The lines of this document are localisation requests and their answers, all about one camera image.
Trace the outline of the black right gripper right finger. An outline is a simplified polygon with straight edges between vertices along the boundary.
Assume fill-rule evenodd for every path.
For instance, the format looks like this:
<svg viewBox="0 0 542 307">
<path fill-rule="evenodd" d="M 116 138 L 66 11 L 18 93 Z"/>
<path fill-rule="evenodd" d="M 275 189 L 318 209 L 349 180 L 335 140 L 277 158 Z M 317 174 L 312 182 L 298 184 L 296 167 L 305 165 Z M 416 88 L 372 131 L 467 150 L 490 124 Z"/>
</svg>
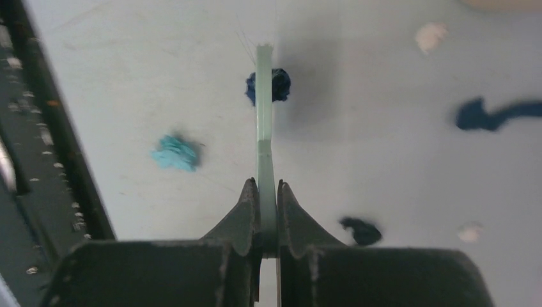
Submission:
<svg viewBox="0 0 542 307">
<path fill-rule="evenodd" d="M 475 263 L 452 249 L 364 248 L 336 239 L 277 188 L 279 306 L 493 306 Z"/>
</svg>

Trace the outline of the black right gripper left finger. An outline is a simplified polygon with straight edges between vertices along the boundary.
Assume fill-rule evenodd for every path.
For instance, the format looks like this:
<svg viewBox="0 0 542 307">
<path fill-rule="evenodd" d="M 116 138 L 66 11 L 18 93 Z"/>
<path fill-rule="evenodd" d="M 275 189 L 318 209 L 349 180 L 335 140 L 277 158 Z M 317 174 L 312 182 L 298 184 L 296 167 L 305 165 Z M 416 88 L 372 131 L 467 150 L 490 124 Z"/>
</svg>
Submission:
<svg viewBox="0 0 542 307">
<path fill-rule="evenodd" d="M 42 306 L 254 306 L 259 300 L 259 195 L 196 240 L 91 240 L 58 266 Z"/>
</svg>

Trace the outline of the green hand brush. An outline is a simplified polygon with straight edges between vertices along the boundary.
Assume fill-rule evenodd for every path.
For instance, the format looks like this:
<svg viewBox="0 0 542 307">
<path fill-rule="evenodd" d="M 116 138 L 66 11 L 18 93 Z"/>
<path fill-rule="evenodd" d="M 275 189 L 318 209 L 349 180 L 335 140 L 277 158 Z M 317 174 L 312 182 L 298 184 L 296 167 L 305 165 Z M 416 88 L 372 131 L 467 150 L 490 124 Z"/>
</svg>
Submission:
<svg viewBox="0 0 542 307">
<path fill-rule="evenodd" d="M 265 258 L 277 256 L 277 206 L 272 160 L 272 51 L 270 44 L 256 48 L 256 183 L 259 191 L 262 248 Z"/>
</svg>

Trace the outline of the light blue paper scrap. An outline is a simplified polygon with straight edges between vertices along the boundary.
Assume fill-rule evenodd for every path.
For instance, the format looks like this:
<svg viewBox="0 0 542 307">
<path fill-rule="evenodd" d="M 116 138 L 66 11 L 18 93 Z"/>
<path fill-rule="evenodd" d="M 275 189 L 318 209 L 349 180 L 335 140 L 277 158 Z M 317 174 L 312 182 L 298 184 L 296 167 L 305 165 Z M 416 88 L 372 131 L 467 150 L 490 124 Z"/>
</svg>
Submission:
<svg viewBox="0 0 542 307">
<path fill-rule="evenodd" d="M 150 156 L 161 168 L 195 172 L 199 165 L 199 154 L 195 147 L 177 136 L 165 135 L 160 138 Z"/>
</svg>

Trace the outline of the dark blue paper scrap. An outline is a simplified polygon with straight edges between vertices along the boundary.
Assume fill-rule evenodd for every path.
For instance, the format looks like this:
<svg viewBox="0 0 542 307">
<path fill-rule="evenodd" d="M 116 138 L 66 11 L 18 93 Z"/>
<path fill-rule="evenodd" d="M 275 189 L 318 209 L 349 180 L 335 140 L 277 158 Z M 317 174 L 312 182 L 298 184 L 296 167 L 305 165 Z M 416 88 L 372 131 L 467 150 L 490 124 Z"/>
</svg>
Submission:
<svg viewBox="0 0 542 307">
<path fill-rule="evenodd" d="M 256 105 L 256 73 L 253 72 L 246 80 L 245 95 Z M 272 102 L 286 101 L 290 94 L 291 79 L 282 68 L 272 69 Z"/>
</svg>

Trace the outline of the long dark blue scrap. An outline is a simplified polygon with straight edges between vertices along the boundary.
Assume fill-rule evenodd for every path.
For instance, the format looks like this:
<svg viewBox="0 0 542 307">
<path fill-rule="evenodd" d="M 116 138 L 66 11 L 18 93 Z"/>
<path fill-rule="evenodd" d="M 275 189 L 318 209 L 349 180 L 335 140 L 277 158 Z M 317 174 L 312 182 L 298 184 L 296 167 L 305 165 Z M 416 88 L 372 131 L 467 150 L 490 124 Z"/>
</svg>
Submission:
<svg viewBox="0 0 542 307">
<path fill-rule="evenodd" d="M 461 130 L 495 132 L 517 118 L 541 118 L 541 99 L 518 100 L 489 113 L 485 109 L 484 98 L 476 97 L 458 108 L 454 123 Z"/>
</svg>

